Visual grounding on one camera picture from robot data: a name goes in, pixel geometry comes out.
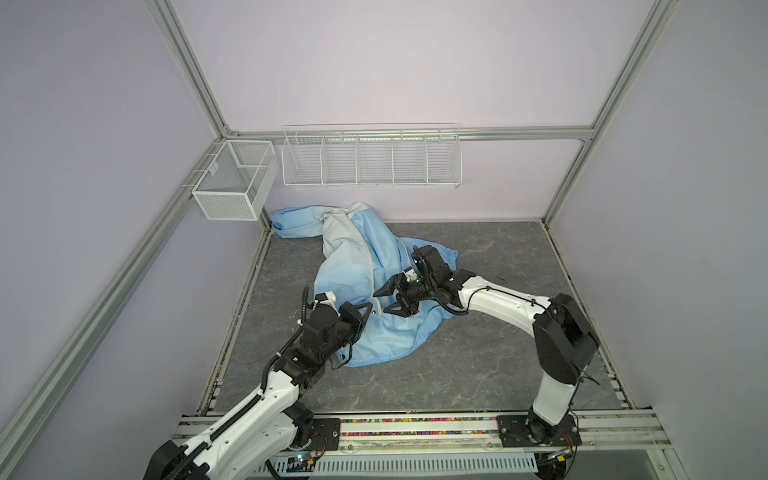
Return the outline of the light blue jacket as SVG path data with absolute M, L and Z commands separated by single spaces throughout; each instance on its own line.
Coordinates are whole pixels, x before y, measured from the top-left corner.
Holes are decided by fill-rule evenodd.
M 387 314 L 392 297 L 374 292 L 393 275 L 415 266 L 411 253 L 427 241 L 395 236 L 376 212 L 363 202 L 348 207 L 309 206 L 271 215 L 274 232 L 283 239 L 320 237 L 325 260 L 314 280 L 314 292 L 331 292 L 339 304 L 369 302 L 373 311 L 360 339 L 345 347 L 340 360 L 350 368 L 402 359 L 422 346 L 452 314 L 428 300 L 416 315 Z

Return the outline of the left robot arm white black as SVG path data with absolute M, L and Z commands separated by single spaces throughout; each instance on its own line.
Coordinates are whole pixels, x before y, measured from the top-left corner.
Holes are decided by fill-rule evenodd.
M 314 413 L 299 399 L 360 339 L 372 311 L 369 302 L 336 306 L 329 294 L 304 304 L 299 328 L 267 362 L 259 386 L 196 436 L 162 444 L 144 477 L 245 479 L 279 452 L 310 445 Z

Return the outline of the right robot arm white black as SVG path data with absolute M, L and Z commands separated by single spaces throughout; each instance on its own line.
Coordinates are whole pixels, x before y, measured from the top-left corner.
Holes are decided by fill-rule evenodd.
M 599 341 L 578 303 L 567 294 L 552 298 L 496 285 L 467 270 L 437 280 L 409 268 L 375 291 L 392 297 L 387 313 L 410 317 L 421 302 L 431 300 L 453 315 L 480 312 L 519 328 L 535 342 L 542 379 L 527 414 L 527 436 L 536 445 L 550 445 L 568 431 L 578 385 L 592 362 Z

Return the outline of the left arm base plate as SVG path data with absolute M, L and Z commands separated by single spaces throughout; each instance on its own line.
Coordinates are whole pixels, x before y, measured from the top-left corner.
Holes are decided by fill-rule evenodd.
M 341 440 L 341 419 L 315 418 L 298 427 L 291 448 L 303 451 L 336 451 Z

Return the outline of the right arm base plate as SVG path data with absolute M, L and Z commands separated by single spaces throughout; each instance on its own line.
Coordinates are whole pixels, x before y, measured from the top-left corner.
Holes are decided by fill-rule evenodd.
M 572 415 L 566 415 L 555 426 L 528 414 L 499 415 L 496 422 L 499 438 L 505 448 L 582 445 L 581 435 Z

